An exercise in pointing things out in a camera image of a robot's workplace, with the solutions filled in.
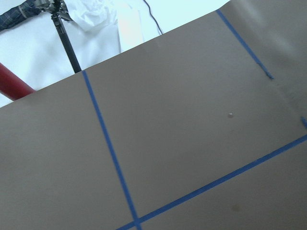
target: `black cable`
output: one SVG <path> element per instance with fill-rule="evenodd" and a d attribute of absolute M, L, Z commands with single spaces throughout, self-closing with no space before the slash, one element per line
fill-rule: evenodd
<path fill-rule="evenodd" d="M 159 26 L 159 23 L 157 22 L 157 20 L 154 18 L 153 14 L 152 14 L 152 9 L 150 8 L 150 5 L 146 2 L 146 0 L 143 0 L 145 2 L 145 4 L 148 6 L 148 9 L 149 9 L 149 14 L 150 16 L 152 17 L 152 19 L 154 20 L 154 22 L 156 23 L 156 25 L 158 26 L 158 29 L 160 31 L 161 34 L 163 34 L 160 26 Z"/>

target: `white wall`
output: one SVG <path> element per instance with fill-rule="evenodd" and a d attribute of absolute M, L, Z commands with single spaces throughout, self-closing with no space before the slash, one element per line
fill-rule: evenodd
<path fill-rule="evenodd" d="M 159 35 L 157 27 L 142 0 L 120 0 L 128 3 L 131 10 L 139 12 L 140 21 L 123 15 L 130 22 L 131 30 L 121 33 L 130 36 L 132 42 L 127 50 L 142 41 Z M 163 32 L 168 32 L 223 6 L 229 0 L 148 0 L 152 13 Z M 0 13 L 19 5 L 23 0 L 0 0 Z M 109 59 L 120 53 L 117 24 L 101 30 L 84 32 L 74 22 L 65 23 L 76 56 L 83 69 Z M 35 90 L 42 89 L 73 74 L 69 60 L 48 13 L 0 33 L 0 62 Z M 0 107 L 11 100 L 0 94 Z"/>

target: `white crumpled paper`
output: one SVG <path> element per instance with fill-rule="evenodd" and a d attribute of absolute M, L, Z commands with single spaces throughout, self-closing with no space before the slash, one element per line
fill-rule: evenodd
<path fill-rule="evenodd" d="M 113 0 L 65 0 L 70 17 L 85 31 L 107 26 L 117 19 Z"/>

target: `dark spot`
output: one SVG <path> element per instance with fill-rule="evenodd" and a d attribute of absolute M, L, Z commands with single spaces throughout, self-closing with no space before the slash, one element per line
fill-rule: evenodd
<path fill-rule="evenodd" d="M 239 211 L 241 211 L 240 205 L 233 205 L 233 206 L 231 207 L 231 209 L 232 209 L 234 212 L 239 212 Z"/>

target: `red pole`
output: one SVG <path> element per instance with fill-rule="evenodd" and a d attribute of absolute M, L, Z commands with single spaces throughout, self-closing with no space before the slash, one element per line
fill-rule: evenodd
<path fill-rule="evenodd" d="M 0 63 L 0 93 L 15 101 L 33 92 L 34 89 Z"/>

